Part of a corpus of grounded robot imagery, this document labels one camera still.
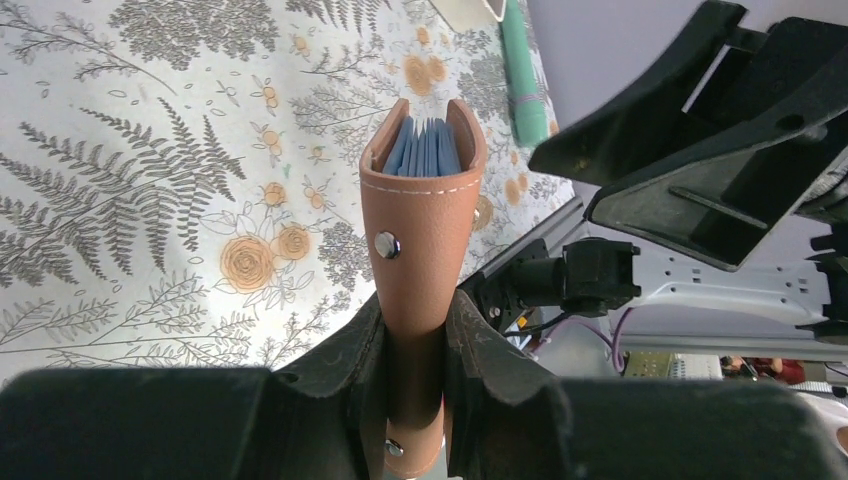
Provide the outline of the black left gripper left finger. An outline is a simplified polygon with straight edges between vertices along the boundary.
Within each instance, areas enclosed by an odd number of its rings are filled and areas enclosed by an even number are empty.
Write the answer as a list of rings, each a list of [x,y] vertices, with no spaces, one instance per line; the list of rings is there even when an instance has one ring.
[[[280,370],[43,369],[1,392],[5,479],[377,479],[378,300]]]

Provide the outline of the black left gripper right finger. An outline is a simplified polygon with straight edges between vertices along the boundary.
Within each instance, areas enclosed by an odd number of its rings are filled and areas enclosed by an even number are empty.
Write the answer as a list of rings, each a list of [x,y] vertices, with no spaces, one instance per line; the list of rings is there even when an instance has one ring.
[[[446,320],[447,469],[464,479],[843,479],[813,410],[766,382],[568,379],[456,291]]]

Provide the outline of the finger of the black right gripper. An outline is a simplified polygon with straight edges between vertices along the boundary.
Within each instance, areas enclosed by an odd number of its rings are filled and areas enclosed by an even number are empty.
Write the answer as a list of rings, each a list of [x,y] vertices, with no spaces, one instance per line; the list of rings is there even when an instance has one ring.
[[[789,215],[846,221],[846,28],[790,17],[756,44],[690,107],[715,133],[602,188],[590,222],[734,271]]]
[[[683,124],[682,107],[746,14],[739,4],[702,2],[638,78],[536,147],[529,169],[606,186],[656,161]]]

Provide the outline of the white rectangular plastic tray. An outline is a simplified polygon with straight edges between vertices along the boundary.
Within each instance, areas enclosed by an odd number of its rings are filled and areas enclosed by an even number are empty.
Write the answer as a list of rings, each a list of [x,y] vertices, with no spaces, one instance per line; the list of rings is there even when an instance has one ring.
[[[506,10],[505,0],[430,0],[430,4],[455,32],[500,23]]]

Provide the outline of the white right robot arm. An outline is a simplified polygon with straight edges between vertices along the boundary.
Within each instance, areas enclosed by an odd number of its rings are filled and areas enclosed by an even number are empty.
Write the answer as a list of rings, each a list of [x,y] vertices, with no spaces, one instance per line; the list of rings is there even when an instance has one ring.
[[[462,287],[490,325],[678,305],[847,341],[847,29],[701,3],[630,85],[533,152],[597,187]]]

